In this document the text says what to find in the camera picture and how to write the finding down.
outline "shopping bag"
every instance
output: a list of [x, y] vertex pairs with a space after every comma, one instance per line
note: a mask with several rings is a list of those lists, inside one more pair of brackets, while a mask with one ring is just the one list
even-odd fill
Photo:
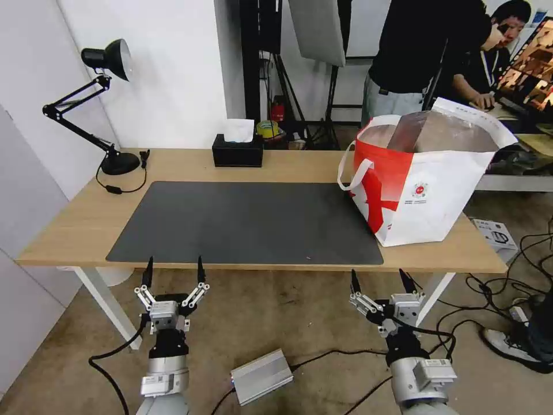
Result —
[[[495, 152], [516, 143], [498, 120], [439, 98], [431, 111], [373, 118], [346, 149], [338, 185], [384, 247], [445, 239]], [[351, 183], [342, 183], [355, 144]]]

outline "hand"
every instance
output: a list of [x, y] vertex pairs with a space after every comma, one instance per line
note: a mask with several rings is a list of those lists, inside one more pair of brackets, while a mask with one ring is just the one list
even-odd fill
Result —
[[492, 94], [479, 94], [474, 97], [471, 102], [481, 110], [486, 110], [488, 108], [493, 108], [495, 99]]
[[496, 23], [492, 25], [490, 35], [482, 45], [482, 49], [484, 49], [485, 51], [488, 51], [493, 47], [496, 47], [500, 42], [504, 40], [505, 40], [505, 37], [503, 36], [503, 33], [499, 31], [498, 25]]

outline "robotic arm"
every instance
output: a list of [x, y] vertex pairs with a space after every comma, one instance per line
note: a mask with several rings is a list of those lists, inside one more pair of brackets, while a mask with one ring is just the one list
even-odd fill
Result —
[[142, 378], [140, 393], [145, 397], [137, 415], [187, 414], [189, 370], [186, 356], [189, 352], [186, 333], [190, 330], [188, 317], [209, 290], [198, 258], [198, 284], [188, 295], [165, 294], [153, 296], [150, 292], [153, 258], [142, 276], [142, 285], [134, 289], [148, 313], [150, 334], [156, 344], [148, 354], [148, 373]]
[[448, 359], [431, 359], [422, 349], [413, 328], [424, 294], [416, 291], [413, 280], [400, 270], [406, 293], [392, 294], [390, 300], [372, 300], [361, 293], [359, 280], [351, 270], [350, 303], [378, 326], [386, 339], [386, 363], [392, 372], [392, 391], [404, 415], [457, 415], [446, 406], [447, 387], [457, 375]]

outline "computer monitor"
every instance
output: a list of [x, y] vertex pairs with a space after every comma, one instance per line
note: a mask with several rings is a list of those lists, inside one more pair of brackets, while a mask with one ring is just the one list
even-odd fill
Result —
[[496, 99], [537, 122], [553, 123], [553, 17], [546, 17], [497, 83]]

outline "black desk mat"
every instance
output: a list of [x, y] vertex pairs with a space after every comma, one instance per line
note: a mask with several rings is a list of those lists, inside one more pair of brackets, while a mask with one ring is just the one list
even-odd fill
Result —
[[108, 261], [382, 264], [378, 243], [335, 183], [154, 182]]

